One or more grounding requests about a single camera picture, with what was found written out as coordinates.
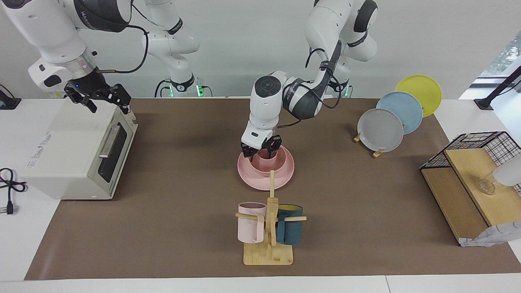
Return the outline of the yellow plate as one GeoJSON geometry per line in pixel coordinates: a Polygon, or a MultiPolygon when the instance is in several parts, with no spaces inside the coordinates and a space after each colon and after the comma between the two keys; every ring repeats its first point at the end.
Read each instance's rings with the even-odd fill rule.
{"type": "Polygon", "coordinates": [[[437,81],[421,74],[404,78],[397,84],[395,91],[413,95],[422,106],[424,118],[435,113],[443,98],[442,89],[437,81]]]}

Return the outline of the window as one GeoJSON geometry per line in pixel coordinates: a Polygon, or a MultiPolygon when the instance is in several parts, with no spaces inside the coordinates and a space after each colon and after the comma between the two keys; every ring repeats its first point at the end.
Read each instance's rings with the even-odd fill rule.
{"type": "Polygon", "coordinates": [[[479,77],[507,77],[521,65],[521,31],[501,50],[479,77]]]}

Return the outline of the light blue plate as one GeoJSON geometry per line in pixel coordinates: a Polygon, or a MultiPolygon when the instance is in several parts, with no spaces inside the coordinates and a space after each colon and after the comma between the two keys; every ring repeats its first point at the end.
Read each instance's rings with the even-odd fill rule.
{"type": "Polygon", "coordinates": [[[414,132],[422,123],[423,110],[420,102],[411,94],[395,91],[379,99],[376,108],[394,113],[403,125],[404,135],[414,132]]]}

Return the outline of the clear glass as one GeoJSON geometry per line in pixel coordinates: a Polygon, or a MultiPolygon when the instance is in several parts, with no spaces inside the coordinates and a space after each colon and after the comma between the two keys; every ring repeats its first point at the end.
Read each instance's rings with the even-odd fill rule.
{"type": "Polygon", "coordinates": [[[496,182],[494,179],[481,178],[477,182],[480,190],[488,195],[496,194],[496,182]]]}

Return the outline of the white toaster oven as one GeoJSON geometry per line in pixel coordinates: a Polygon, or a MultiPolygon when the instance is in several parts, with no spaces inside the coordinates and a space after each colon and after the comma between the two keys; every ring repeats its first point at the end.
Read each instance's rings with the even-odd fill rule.
{"type": "Polygon", "coordinates": [[[110,200],[138,123],[132,110],[64,102],[19,176],[58,200],[110,200]]]}

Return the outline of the grey plate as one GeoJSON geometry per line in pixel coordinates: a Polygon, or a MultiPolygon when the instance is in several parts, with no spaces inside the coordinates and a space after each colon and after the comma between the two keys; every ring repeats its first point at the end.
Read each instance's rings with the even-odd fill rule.
{"type": "Polygon", "coordinates": [[[357,124],[360,141],[374,152],[390,152],[403,140],[401,120],[386,109],[373,108],[361,115],[357,124]]]}

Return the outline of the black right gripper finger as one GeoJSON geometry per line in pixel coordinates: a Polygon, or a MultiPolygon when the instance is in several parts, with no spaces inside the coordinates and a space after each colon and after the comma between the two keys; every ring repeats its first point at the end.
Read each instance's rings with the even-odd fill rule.
{"type": "Polygon", "coordinates": [[[110,88],[110,102],[119,107],[122,112],[129,112],[131,96],[123,85],[114,85],[110,88]]]}
{"type": "Polygon", "coordinates": [[[91,99],[86,95],[82,96],[72,87],[65,88],[66,95],[71,99],[71,101],[75,104],[82,104],[86,108],[89,109],[91,113],[96,113],[97,106],[91,101],[91,99]]]}

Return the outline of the wooden mug tree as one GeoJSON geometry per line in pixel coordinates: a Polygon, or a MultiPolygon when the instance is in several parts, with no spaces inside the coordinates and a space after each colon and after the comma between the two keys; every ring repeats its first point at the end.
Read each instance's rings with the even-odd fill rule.
{"type": "Polygon", "coordinates": [[[257,243],[245,243],[243,246],[244,265],[292,265],[293,246],[278,243],[276,240],[277,213],[279,201],[275,197],[275,171],[270,171],[270,189],[267,198],[266,216],[236,212],[239,219],[260,220],[263,225],[264,240],[257,243]]]}

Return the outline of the pink bowl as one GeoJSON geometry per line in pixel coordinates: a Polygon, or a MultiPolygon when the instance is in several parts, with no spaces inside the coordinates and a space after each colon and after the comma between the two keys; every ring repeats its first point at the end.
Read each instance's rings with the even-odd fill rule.
{"type": "Polygon", "coordinates": [[[250,161],[250,164],[252,165],[253,169],[256,169],[260,172],[268,173],[271,170],[278,171],[283,167],[285,164],[285,160],[287,158],[287,155],[285,154],[285,150],[281,147],[278,152],[277,156],[275,158],[272,158],[271,160],[264,160],[259,157],[258,154],[255,154],[250,161]]]}

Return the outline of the white crumpled paper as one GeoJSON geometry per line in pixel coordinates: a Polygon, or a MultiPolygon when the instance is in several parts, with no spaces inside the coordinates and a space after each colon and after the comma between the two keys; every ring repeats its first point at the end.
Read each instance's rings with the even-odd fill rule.
{"type": "Polygon", "coordinates": [[[458,238],[461,247],[491,247],[521,238],[521,220],[488,227],[476,238],[458,238]]]}

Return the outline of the brown wooden base board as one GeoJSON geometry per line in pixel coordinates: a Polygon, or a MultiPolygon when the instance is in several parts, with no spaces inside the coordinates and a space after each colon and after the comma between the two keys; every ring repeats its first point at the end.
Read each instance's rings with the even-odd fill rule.
{"type": "Polygon", "coordinates": [[[421,173],[461,247],[480,246],[475,239],[488,224],[454,169],[424,168],[421,173]]]}

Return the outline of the light wooden shelf board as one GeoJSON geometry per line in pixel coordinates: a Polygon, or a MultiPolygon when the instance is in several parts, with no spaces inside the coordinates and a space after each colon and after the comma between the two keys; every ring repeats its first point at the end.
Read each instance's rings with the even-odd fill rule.
{"type": "Polygon", "coordinates": [[[501,186],[488,195],[478,185],[480,178],[497,168],[486,149],[452,149],[444,155],[489,226],[521,221],[521,195],[514,187],[501,186]]]}

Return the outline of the black clamp mount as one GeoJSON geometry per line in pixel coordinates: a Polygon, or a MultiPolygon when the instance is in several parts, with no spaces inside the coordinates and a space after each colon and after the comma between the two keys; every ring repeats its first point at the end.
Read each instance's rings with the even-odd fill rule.
{"type": "Polygon", "coordinates": [[[21,102],[21,98],[16,98],[13,93],[0,83],[0,110],[15,109],[21,102]]]}

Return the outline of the dark teal mug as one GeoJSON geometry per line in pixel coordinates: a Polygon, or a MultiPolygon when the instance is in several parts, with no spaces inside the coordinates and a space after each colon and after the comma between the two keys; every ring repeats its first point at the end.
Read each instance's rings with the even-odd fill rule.
{"type": "Polygon", "coordinates": [[[303,208],[294,204],[279,204],[276,241],[284,245],[298,245],[302,239],[302,221],[285,221],[287,217],[303,215],[303,208]]]}

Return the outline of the brown table mat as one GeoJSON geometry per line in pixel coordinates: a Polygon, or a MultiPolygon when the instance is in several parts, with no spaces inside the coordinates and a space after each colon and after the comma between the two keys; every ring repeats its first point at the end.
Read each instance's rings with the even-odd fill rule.
{"type": "Polygon", "coordinates": [[[26,280],[519,273],[508,244],[462,248],[419,167],[448,139],[434,116],[372,158],[352,142],[376,99],[281,130],[295,160],[275,191],[303,207],[292,265],[246,266],[241,202],[268,192],[237,172],[246,99],[136,99],[138,130],[110,201],[61,202],[26,280]]]}

